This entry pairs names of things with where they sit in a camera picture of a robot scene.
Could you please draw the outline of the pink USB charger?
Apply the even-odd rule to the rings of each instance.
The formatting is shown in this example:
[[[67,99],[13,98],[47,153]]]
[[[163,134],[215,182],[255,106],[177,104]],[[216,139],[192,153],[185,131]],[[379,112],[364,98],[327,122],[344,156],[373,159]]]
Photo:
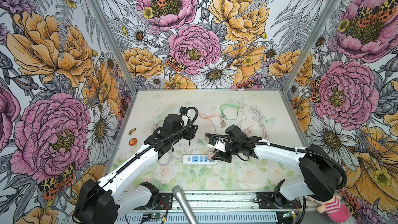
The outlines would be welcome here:
[[[209,154],[208,154],[208,160],[209,161],[214,161],[214,159],[212,158],[213,156],[215,155],[215,153],[214,152],[209,152]]]

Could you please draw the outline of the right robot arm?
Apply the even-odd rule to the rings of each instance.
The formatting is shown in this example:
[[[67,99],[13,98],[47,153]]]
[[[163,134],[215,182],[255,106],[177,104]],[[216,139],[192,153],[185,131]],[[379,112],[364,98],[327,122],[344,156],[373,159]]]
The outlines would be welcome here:
[[[232,162],[233,155],[272,160],[300,170],[298,179],[282,179],[271,199],[279,207],[289,201],[311,197],[328,201],[347,183],[347,173],[320,146],[288,147],[272,143],[258,136],[248,137],[238,126],[232,125],[224,135],[207,133],[208,145],[216,150],[213,160]]]

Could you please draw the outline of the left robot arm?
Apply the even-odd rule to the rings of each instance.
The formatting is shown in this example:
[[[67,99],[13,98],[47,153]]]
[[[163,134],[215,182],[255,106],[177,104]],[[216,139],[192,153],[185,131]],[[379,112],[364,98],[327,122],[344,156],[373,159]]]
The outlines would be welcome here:
[[[134,190],[127,191],[126,188],[171,151],[174,144],[195,137],[198,113],[187,121],[183,120],[190,110],[183,107],[179,114],[169,114],[134,156],[98,181],[87,180],[81,187],[73,221],[77,224],[113,224],[118,217],[136,208],[156,207],[159,190],[153,184],[146,181]]]

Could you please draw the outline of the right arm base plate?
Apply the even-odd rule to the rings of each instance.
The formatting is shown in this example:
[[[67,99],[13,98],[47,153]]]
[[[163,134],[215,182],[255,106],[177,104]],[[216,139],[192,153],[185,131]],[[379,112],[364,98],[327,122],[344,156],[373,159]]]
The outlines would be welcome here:
[[[256,201],[260,209],[300,209],[302,204],[299,198],[288,201],[280,194],[274,194],[270,191],[261,191],[256,193]]]

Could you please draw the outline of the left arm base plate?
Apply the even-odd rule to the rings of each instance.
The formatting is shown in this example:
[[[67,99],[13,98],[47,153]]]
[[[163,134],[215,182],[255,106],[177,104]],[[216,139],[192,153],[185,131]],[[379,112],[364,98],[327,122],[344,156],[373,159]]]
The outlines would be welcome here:
[[[174,195],[170,192],[161,192],[158,195],[158,200],[153,207],[141,206],[137,207],[135,211],[165,211],[166,209],[170,211],[173,207]]]

